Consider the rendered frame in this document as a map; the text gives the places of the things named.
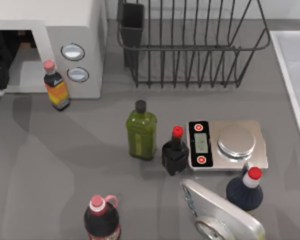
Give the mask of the green bottle with black cap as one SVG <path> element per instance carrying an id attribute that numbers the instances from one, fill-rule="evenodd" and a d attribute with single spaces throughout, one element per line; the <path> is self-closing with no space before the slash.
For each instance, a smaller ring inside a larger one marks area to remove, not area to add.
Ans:
<path id="1" fill-rule="evenodd" d="M 134 110 L 126 120 L 128 149 L 130 156 L 151 161 L 156 152 L 157 117 L 147 111 L 147 103 L 137 100 Z"/>

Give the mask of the square black bottle red cap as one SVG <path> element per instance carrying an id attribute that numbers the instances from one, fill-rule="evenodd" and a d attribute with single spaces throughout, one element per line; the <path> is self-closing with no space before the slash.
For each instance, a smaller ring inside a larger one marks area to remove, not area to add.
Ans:
<path id="1" fill-rule="evenodd" d="M 175 125 L 172 129 L 171 139 L 161 149 L 162 165 L 170 176 L 182 172 L 188 165 L 190 151 L 183 141 L 183 135 L 183 127 Z"/>

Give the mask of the round silver microwave knob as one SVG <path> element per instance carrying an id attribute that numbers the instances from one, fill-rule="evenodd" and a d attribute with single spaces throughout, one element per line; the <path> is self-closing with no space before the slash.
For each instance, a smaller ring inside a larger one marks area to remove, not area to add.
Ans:
<path id="1" fill-rule="evenodd" d="M 80 61 L 85 56 L 85 50 L 75 43 L 62 46 L 60 51 L 62 56 L 69 61 Z"/>
<path id="2" fill-rule="evenodd" d="M 71 81 L 76 83 L 83 83 L 90 77 L 89 72 L 82 67 L 68 69 L 66 74 Z"/>

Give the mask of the silver scale with black panel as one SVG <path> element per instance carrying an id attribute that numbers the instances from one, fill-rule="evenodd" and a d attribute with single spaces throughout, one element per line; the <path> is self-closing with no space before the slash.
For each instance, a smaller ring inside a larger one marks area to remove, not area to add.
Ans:
<path id="1" fill-rule="evenodd" d="M 185 125 L 192 171 L 234 172 L 269 167 L 266 142 L 256 120 L 194 120 Z"/>

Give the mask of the dark bottle with orange label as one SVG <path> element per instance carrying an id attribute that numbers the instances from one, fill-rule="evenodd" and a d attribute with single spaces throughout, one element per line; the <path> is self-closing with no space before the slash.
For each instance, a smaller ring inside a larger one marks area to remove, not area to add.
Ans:
<path id="1" fill-rule="evenodd" d="M 63 111 L 70 105 L 66 83 L 52 60 L 45 61 L 43 68 L 45 70 L 43 80 L 51 104 L 56 110 Z"/>

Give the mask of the black cutlery holder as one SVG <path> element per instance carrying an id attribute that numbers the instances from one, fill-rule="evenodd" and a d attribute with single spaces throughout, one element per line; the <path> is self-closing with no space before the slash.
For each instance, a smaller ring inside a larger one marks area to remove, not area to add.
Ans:
<path id="1" fill-rule="evenodd" d="M 144 30 L 145 6 L 118 0 L 117 21 L 123 41 L 124 66 L 132 67 L 138 55 Z"/>

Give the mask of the silver scale with round dial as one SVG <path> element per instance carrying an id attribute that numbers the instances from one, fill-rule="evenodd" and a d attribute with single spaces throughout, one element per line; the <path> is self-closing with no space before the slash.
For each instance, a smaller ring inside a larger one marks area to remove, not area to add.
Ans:
<path id="1" fill-rule="evenodd" d="M 266 240 L 263 225 L 225 198 L 190 178 L 182 179 L 180 188 L 203 240 Z"/>

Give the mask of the pale microwave oven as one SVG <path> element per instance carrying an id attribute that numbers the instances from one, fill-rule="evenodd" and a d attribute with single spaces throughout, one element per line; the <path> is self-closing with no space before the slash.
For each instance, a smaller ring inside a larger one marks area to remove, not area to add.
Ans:
<path id="1" fill-rule="evenodd" d="M 71 98 L 99 98 L 107 30 L 105 0 L 0 0 L 0 31 L 12 31 L 19 40 L 5 93 L 44 93 L 43 63 L 51 60 Z M 62 46 L 71 43 L 84 49 L 83 59 L 62 56 Z M 87 81 L 68 78 L 67 70 L 76 67 L 88 71 Z"/>

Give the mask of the round dark bottle red cap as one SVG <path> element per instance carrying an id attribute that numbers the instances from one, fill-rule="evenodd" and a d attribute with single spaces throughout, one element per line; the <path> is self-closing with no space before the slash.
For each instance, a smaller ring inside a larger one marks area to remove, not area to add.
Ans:
<path id="1" fill-rule="evenodd" d="M 251 212 L 257 209 L 264 198 L 260 186 L 262 170 L 246 162 L 239 176 L 231 179 L 225 189 L 226 199 L 240 209 Z"/>

